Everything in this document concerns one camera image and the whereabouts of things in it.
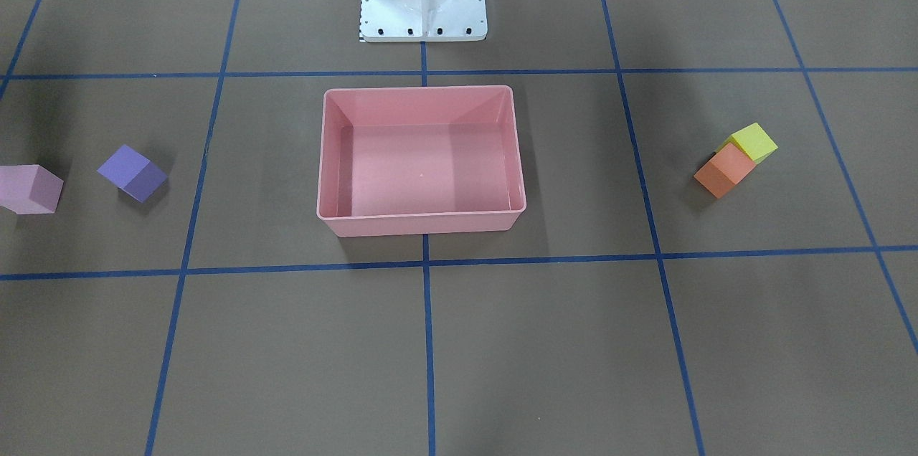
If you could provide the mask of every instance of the light purple block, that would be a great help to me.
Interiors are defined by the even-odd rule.
[[[37,164],[0,166],[0,206],[16,214],[52,214],[63,180]]]
[[[166,181],[161,169],[127,145],[105,160],[98,172],[141,203]]]

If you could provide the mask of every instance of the block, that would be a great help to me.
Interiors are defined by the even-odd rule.
[[[740,148],[743,153],[753,159],[755,164],[760,163],[766,156],[771,155],[777,149],[777,144],[771,140],[768,133],[765,133],[765,130],[758,123],[752,123],[734,133],[734,135],[727,137],[727,140],[720,145],[720,148],[717,148],[717,151],[723,149],[728,143]]]
[[[105,160],[98,173],[141,203],[166,181],[161,169],[127,145]]]
[[[730,189],[737,187],[753,169],[753,159],[741,152],[740,148],[728,143],[695,173],[695,179],[716,198],[721,198]]]
[[[63,180],[37,164],[0,166],[0,206],[16,214],[52,214]]]

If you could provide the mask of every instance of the orange cube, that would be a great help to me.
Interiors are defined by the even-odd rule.
[[[755,162],[740,148],[728,143],[695,173],[695,179],[720,198],[755,169]]]

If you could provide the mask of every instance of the yellow cube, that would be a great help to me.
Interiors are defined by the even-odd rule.
[[[728,143],[733,143],[734,146],[740,148],[743,153],[753,159],[755,164],[764,160],[766,156],[771,155],[777,149],[777,144],[771,140],[768,133],[765,133],[765,130],[758,123],[752,123],[734,133],[734,135],[727,137],[727,140],[717,148],[717,151],[721,151]]]

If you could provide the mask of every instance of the pink box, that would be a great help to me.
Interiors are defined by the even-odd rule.
[[[62,188],[62,179],[37,164],[0,166],[0,206],[16,214],[53,213]]]
[[[507,230],[526,208],[514,93],[327,91],[317,202],[339,237]]]

